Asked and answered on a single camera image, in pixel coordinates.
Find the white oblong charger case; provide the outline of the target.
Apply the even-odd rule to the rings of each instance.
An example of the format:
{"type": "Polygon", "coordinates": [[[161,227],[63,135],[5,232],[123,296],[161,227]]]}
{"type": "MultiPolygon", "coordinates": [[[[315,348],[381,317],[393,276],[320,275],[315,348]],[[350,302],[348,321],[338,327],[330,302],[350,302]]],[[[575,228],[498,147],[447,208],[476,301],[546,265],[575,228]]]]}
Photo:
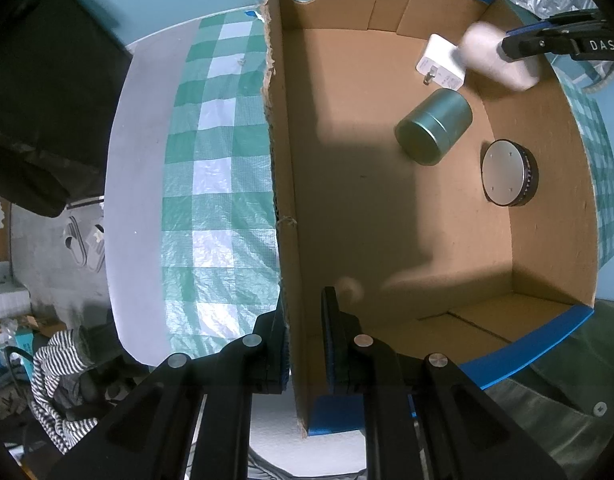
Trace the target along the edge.
{"type": "Polygon", "coordinates": [[[514,61],[502,50],[505,34],[486,22],[472,24],[462,36],[458,55],[468,70],[512,91],[526,91],[538,84],[540,64],[535,56],[514,61]]]}

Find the blue cardboard box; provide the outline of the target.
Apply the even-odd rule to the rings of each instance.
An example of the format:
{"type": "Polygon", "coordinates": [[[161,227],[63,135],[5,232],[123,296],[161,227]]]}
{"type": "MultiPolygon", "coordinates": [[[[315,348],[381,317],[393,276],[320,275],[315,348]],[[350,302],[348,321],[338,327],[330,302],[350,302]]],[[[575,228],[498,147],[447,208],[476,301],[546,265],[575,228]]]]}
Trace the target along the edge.
{"type": "Polygon", "coordinates": [[[473,122],[435,166],[395,127],[432,90],[415,70],[432,34],[458,40],[520,19],[504,0],[265,0],[273,187],[292,378],[301,426],[362,426],[325,378],[321,292],[371,336],[421,358],[444,353],[490,387],[593,312],[599,215],[584,141],[554,73],[520,93],[477,75],[473,122]],[[487,200],[480,164],[499,139],[535,157],[536,194],[487,200]]]}

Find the green checkered plastic tablecloth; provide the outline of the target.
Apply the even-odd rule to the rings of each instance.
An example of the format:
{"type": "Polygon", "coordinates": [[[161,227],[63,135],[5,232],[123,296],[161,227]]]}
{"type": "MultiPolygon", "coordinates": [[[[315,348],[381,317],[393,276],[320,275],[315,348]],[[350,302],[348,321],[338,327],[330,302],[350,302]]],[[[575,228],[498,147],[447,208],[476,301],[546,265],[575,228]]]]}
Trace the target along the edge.
{"type": "Polygon", "coordinates": [[[171,350],[200,358],[275,310],[280,265],[264,21],[202,18],[183,62],[165,145],[161,269],[171,350]]]}

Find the round black silver speaker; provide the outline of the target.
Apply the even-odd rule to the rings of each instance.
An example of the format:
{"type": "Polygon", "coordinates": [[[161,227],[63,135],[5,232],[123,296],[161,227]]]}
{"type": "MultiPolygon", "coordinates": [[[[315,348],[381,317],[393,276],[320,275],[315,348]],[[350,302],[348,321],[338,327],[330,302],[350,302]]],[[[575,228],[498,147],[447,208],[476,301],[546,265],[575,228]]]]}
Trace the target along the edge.
{"type": "Polygon", "coordinates": [[[506,139],[492,142],[480,164],[487,200],[499,207],[522,206],[536,194],[537,162],[522,145],[506,139]]]}

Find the green metal tin can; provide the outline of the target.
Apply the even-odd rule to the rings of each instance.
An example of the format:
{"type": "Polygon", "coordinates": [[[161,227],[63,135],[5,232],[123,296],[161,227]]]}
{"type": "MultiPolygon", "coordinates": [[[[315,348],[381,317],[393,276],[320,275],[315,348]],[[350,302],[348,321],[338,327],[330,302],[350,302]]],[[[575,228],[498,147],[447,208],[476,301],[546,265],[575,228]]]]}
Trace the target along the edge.
{"type": "Polygon", "coordinates": [[[434,166],[472,122],[473,112],[464,96],[455,90],[440,88],[398,122],[395,137],[414,162],[434,166]]]}

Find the striped black white clothing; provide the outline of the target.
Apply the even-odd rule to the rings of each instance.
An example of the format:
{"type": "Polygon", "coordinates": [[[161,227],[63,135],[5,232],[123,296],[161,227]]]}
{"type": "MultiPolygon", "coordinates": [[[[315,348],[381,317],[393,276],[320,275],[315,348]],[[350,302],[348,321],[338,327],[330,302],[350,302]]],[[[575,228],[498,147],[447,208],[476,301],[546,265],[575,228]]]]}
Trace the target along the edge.
{"type": "Polygon", "coordinates": [[[30,410],[62,454],[98,424],[96,414],[68,415],[85,406],[80,378],[93,368],[81,330],[60,330],[34,352],[30,410]]]}

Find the white slippers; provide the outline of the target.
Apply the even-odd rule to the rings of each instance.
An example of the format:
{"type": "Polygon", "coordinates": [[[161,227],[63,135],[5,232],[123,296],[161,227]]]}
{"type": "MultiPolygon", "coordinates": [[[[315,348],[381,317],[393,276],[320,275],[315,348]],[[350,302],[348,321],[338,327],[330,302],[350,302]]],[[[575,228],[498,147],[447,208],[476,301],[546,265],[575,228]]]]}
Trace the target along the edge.
{"type": "Polygon", "coordinates": [[[69,216],[63,231],[63,244],[72,255],[76,266],[87,268],[94,273],[102,269],[106,254],[104,229],[101,224],[95,224],[87,235],[83,235],[76,218],[69,216]]]}

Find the black hanging garment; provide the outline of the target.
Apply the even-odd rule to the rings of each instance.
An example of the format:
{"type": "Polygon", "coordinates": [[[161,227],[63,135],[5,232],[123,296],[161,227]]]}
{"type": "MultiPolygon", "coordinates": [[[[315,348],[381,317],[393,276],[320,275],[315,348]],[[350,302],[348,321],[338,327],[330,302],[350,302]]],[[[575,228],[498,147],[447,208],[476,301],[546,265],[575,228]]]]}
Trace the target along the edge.
{"type": "Polygon", "coordinates": [[[0,0],[0,197],[56,218],[104,192],[129,52],[78,0],[0,0]]]}

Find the white wall charger with prongs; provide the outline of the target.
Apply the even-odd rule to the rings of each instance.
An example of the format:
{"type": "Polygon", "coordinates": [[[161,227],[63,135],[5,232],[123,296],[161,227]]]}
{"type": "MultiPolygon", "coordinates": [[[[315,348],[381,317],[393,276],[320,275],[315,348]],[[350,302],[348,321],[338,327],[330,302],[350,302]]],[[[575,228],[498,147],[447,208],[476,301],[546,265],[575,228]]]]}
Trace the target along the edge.
{"type": "Polygon", "coordinates": [[[464,85],[466,68],[458,47],[437,34],[429,36],[415,69],[423,76],[423,84],[438,84],[453,91],[464,85]]]}

